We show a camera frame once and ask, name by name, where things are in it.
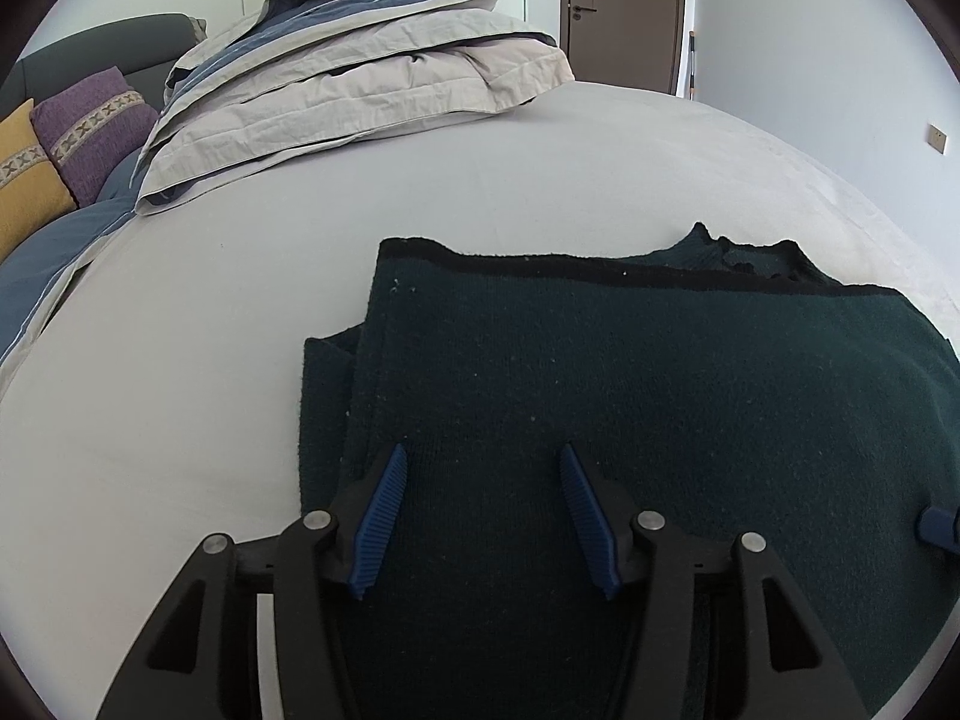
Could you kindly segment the dark green knit sweater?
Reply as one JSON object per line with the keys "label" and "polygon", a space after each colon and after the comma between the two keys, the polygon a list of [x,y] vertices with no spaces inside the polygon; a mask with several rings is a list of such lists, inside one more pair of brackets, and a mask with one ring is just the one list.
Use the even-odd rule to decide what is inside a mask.
{"label": "dark green knit sweater", "polygon": [[409,476],[376,583],[335,624],[353,718],[615,718],[640,615],[592,582],[558,457],[685,533],[761,533],[869,712],[958,598],[918,515],[958,497],[958,361],[903,294],[704,227],[634,259],[377,255],[358,327],[304,345],[299,484],[382,450]]}

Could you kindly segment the white bed sheet mattress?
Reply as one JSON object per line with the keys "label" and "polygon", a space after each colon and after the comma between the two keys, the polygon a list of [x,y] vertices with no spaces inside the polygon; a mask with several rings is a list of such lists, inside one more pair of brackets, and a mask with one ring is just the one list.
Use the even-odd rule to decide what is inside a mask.
{"label": "white bed sheet mattress", "polygon": [[734,115],[637,89],[573,83],[129,221],[3,362],[2,632],[32,687],[93,717],[195,544],[295,518],[302,344],[363,317],[382,239],[618,257],[695,224],[791,239],[957,335],[957,280],[862,193]]}

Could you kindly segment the blue pillow with beige border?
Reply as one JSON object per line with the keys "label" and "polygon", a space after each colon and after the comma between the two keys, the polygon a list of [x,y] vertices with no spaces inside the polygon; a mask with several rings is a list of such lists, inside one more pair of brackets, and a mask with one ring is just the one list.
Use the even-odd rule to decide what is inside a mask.
{"label": "blue pillow with beige border", "polygon": [[142,174],[133,151],[107,177],[93,205],[34,232],[2,263],[2,392],[83,268],[133,218]]}

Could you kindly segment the folded beige blue duvet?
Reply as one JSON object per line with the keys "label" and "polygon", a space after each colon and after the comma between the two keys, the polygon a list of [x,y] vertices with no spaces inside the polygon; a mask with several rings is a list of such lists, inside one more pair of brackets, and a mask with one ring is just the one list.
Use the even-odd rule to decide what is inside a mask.
{"label": "folded beige blue duvet", "polygon": [[186,52],[135,167],[148,216],[301,156],[506,114],[573,82],[498,0],[263,0]]}

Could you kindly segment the yellow patterned cushion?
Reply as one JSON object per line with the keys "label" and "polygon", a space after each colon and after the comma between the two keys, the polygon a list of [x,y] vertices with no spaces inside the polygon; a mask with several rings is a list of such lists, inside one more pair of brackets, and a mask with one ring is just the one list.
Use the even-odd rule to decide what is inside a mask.
{"label": "yellow patterned cushion", "polygon": [[31,123],[34,101],[18,106],[0,125],[0,259],[60,216],[75,200],[60,179]]}

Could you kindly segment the purple patterned cushion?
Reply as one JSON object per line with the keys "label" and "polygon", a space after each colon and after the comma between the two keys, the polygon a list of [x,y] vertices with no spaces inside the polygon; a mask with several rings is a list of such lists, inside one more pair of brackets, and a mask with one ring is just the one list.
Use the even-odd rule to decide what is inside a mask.
{"label": "purple patterned cushion", "polygon": [[98,71],[44,99],[31,123],[78,208],[98,200],[110,173],[139,151],[158,111],[117,67]]}

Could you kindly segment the brown wooden door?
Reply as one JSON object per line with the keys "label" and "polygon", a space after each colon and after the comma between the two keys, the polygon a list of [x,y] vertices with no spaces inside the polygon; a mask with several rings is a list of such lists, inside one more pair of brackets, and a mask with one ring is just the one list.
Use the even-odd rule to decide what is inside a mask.
{"label": "brown wooden door", "polygon": [[672,94],[685,0],[565,0],[565,50],[579,82]]}

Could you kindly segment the upper beige wall socket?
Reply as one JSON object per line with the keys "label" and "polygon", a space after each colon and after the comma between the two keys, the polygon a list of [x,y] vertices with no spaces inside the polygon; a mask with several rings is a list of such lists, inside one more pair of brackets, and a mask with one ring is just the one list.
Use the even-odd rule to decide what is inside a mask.
{"label": "upper beige wall socket", "polygon": [[949,137],[947,137],[946,132],[942,132],[939,127],[936,127],[934,124],[929,124],[926,128],[926,143],[937,151],[939,154],[944,154],[947,151],[947,143],[949,143]]}

